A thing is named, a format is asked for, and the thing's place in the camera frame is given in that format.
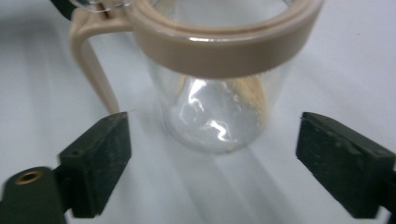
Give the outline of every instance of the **white surface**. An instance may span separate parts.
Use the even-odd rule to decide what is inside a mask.
[[[385,223],[356,220],[295,158],[303,111],[396,150],[396,2],[332,0],[295,59],[268,131],[249,149],[210,157],[163,129],[130,34],[93,39],[130,112],[134,156],[105,212],[70,223]],[[0,6],[0,181],[56,156],[106,115],[67,47],[69,22],[49,1]]]

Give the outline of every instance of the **white background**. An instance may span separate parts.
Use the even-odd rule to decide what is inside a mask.
[[[131,34],[92,42],[129,112],[134,155],[105,212],[70,223],[385,223],[356,220],[295,157],[303,111],[396,150],[396,1],[327,1],[295,58],[266,133],[211,157],[176,143]],[[43,0],[0,5],[0,181],[57,154],[106,116],[68,50],[65,20]]]

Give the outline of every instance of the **black clamp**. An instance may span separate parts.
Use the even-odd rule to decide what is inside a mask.
[[[375,218],[379,206],[396,223],[395,154],[327,117],[303,113],[297,158],[354,218]]]
[[[132,156],[127,113],[99,120],[59,155],[55,170],[36,167],[12,176],[0,203],[1,224],[64,224],[102,214]]]

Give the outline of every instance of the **transparent glass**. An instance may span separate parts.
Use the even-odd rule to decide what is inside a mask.
[[[92,12],[103,12],[127,7],[131,5],[132,0],[70,0],[76,7],[83,7]]]
[[[259,75],[204,79],[147,60],[167,130],[187,147],[216,154],[260,136],[290,68],[285,63]]]
[[[266,21],[288,9],[288,2],[281,0],[151,0],[151,4],[173,21],[213,28]],[[169,132],[187,147],[217,154],[246,147],[260,136],[288,73],[282,64],[247,77],[205,79],[180,74],[150,58],[148,64]]]
[[[230,27],[267,21],[288,9],[282,0],[152,0],[158,12],[188,25]]]

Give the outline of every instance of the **brass screw hole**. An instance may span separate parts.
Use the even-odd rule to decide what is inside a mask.
[[[17,181],[15,181],[15,183],[17,185],[30,184],[30,183],[36,181],[37,179],[39,179],[42,175],[43,175],[43,173],[39,172],[39,171],[28,172],[23,175],[20,175],[18,177]]]

